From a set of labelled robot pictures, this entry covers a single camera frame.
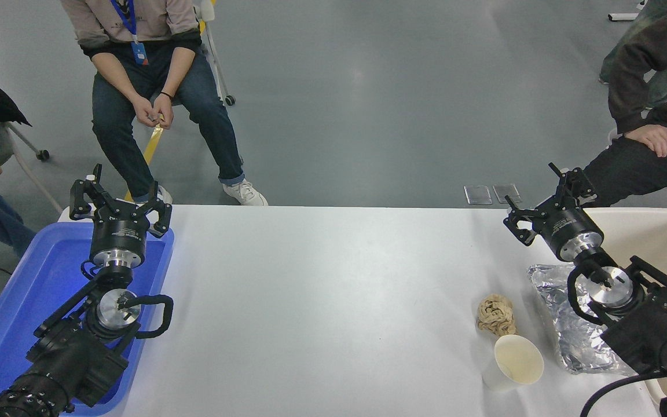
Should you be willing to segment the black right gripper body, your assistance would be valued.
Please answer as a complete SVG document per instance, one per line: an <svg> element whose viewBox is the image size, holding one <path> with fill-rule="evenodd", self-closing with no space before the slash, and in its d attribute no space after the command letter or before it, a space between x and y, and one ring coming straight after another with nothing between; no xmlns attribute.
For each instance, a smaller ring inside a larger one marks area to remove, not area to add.
<svg viewBox="0 0 667 417"><path fill-rule="evenodd" d="M536 226L552 251L585 251L603 243L603 232L579 207L544 203L537 207L545 214Z"/></svg>

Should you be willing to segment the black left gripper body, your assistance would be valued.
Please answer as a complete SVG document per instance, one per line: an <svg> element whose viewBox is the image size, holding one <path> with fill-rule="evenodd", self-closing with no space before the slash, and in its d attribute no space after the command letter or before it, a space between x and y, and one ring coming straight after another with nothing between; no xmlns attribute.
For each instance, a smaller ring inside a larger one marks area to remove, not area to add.
<svg viewBox="0 0 667 417"><path fill-rule="evenodd" d="M146 233L150 224L145 217L132 216L132 209L120 208L114 213L107 206L97 208L90 249L92 257L111 249L145 256Z"/></svg>

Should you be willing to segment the person's right hand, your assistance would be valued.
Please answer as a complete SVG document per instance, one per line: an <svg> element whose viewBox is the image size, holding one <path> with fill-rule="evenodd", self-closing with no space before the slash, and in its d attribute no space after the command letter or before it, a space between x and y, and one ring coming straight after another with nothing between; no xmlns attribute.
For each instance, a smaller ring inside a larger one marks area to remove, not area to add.
<svg viewBox="0 0 667 417"><path fill-rule="evenodd" d="M151 102L147 98L141 97L140 95L135 95L134 97L130 98L129 101L132 103L137 120L143 126L151 127L151 129L158 126L160 123L160 117L156 111L154 111Z"/></svg>

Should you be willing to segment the person's left hand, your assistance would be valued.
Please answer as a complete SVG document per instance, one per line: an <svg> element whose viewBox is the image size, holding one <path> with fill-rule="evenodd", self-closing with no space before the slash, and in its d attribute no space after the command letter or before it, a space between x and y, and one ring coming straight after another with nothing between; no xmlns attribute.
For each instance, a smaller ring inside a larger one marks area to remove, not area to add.
<svg viewBox="0 0 667 417"><path fill-rule="evenodd" d="M172 98L165 93L159 93L153 101L153 115L155 122L162 129L170 129L174 121L174 110Z"/></svg>

